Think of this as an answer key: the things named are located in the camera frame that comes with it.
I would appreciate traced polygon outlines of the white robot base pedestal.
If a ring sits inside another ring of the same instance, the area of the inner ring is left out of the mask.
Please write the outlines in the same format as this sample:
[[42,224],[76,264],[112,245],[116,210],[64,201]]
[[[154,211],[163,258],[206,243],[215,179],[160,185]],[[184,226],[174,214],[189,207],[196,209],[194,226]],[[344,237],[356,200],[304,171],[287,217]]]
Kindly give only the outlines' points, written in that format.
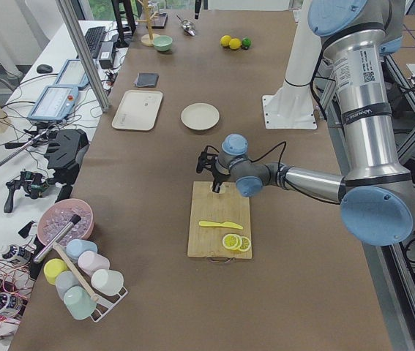
[[264,95],[267,129],[316,129],[311,81],[319,65],[321,39],[308,24],[309,0],[304,0],[286,67],[285,79],[274,95]]

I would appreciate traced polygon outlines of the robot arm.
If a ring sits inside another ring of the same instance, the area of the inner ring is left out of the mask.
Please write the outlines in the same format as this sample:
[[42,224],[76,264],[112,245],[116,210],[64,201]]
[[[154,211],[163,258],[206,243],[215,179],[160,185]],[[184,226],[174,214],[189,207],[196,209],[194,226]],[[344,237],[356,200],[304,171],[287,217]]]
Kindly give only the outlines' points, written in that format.
[[373,246],[400,243],[415,231],[415,183],[398,159],[381,57],[399,49],[403,1],[313,1],[307,22],[321,39],[320,58],[333,66],[349,171],[306,170],[248,157],[248,143],[228,135],[220,149],[202,151],[196,170],[213,175],[212,190],[233,180],[245,197],[265,186],[295,190],[340,206],[343,224]]

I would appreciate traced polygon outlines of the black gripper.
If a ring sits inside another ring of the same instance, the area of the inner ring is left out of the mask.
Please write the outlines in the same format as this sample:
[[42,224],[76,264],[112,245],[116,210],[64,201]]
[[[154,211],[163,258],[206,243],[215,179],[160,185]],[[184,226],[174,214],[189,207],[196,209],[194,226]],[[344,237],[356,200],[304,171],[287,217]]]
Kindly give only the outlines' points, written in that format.
[[233,156],[224,151],[218,151],[213,146],[206,146],[198,157],[196,173],[208,170],[213,175],[212,191],[220,193],[221,187],[230,177],[229,164]]

